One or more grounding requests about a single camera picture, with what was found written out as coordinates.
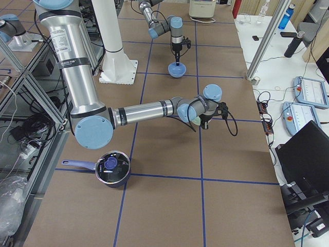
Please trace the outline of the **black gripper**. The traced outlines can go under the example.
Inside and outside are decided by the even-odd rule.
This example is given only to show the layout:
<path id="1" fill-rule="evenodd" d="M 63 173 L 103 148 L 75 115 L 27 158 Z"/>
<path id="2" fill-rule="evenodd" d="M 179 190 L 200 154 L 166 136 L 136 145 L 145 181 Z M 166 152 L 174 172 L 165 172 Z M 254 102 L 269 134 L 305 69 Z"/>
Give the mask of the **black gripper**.
<path id="1" fill-rule="evenodd" d="M 176 66 L 179 66 L 181 50 L 182 50 L 182 43 L 172 43 L 172 51 L 175 56 Z"/>
<path id="2" fill-rule="evenodd" d="M 200 126 L 203 130 L 209 129 L 209 121 L 212 119 L 213 115 L 200 115 Z"/>

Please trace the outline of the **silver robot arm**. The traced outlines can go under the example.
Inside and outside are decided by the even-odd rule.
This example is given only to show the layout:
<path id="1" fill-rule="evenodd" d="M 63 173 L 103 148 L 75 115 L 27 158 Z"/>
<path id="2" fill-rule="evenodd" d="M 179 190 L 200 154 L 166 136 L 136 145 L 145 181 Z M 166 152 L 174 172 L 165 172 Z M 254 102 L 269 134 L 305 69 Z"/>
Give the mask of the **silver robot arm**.
<path id="1" fill-rule="evenodd" d="M 124 108 L 108 108 L 98 97 L 91 61 L 82 37 L 83 18 L 78 1 L 35 1 L 35 10 L 51 36 L 72 101 L 70 117 L 77 142 L 88 149 L 106 146 L 118 126 L 177 115 L 188 123 L 196 118 L 203 128 L 221 104 L 222 89 L 206 86 L 193 99 L 174 97 Z M 133 84 L 138 62 L 124 52 L 117 11 L 113 1 L 93 1 L 105 55 L 100 82 Z"/>
<path id="2" fill-rule="evenodd" d="M 161 3 L 162 1 L 137 1 L 140 13 L 144 16 L 149 29 L 148 33 L 151 39 L 156 39 L 161 35 L 170 32 L 171 34 L 171 50 L 175 56 L 175 66 L 180 65 L 180 52 L 184 43 L 183 35 L 183 22 L 181 17 L 170 15 L 164 18 L 163 21 L 159 21 L 155 16 L 153 6 Z"/>

